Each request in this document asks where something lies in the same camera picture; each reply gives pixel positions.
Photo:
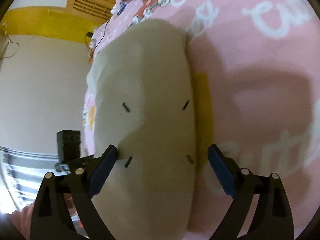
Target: blue gripper pad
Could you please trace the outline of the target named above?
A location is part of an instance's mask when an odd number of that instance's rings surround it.
[[[235,189],[235,179],[222,157],[224,156],[220,156],[220,153],[213,146],[208,148],[208,161],[213,168],[214,173],[218,177],[224,192],[232,198],[235,198],[237,194]]]
[[[117,148],[115,146],[112,146],[108,153],[106,153],[105,156],[104,155],[105,154],[100,157],[103,158],[103,160],[90,178],[90,190],[88,193],[90,198],[98,195],[104,183],[106,182],[118,158]]]

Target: person's arm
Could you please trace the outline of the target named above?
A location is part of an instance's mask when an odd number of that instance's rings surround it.
[[[65,194],[65,200],[66,200],[66,204],[69,209],[70,215],[73,216],[74,214],[76,214],[76,208],[73,204],[71,195]],[[26,240],[30,239],[30,225],[31,225],[33,206],[34,206],[34,203],[24,207],[21,212],[15,211],[12,214],[8,215],[10,222],[14,224],[14,226],[24,236]]]

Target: beige fabric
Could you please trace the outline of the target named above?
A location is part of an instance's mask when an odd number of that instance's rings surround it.
[[[117,240],[181,240],[186,232],[196,156],[185,47],[180,30],[148,20],[101,51],[87,77],[96,96],[96,156],[109,144],[119,151],[93,198]]]

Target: black line marking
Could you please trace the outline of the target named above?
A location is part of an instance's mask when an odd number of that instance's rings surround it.
[[[185,103],[185,105],[184,105],[183,108],[182,108],[182,111],[184,111],[184,110],[187,108],[187,106],[189,105],[189,103],[190,103],[190,100],[188,100],[188,101]]]
[[[187,155],[187,159],[188,159],[188,161],[189,161],[191,164],[194,164],[194,161],[193,161],[193,159],[191,158],[190,155]]]
[[[125,102],[123,102],[122,106],[124,107],[124,109],[125,109],[128,113],[131,112],[130,108],[125,104]]]
[[[126,168],[129,167],[129,164],[130,164],[130,162],[131,162],[132,159],[133,159],[133,157],[130,156],[130,157],[129,157],[129,160],[128,160],[127,163],[124,165]]]

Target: pink blanket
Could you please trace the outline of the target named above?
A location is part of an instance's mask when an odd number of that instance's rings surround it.
[[[132,0],[95,32],[94,54],[148,18],[165,19],[189,36],[198,165],[186,238],[209,239],[231,203],[206,159],[212,143],[257,175],[281,176],[300,233],[320,205],[320,22],[308,2]],[[84,112],[93,154],[89,92]]]

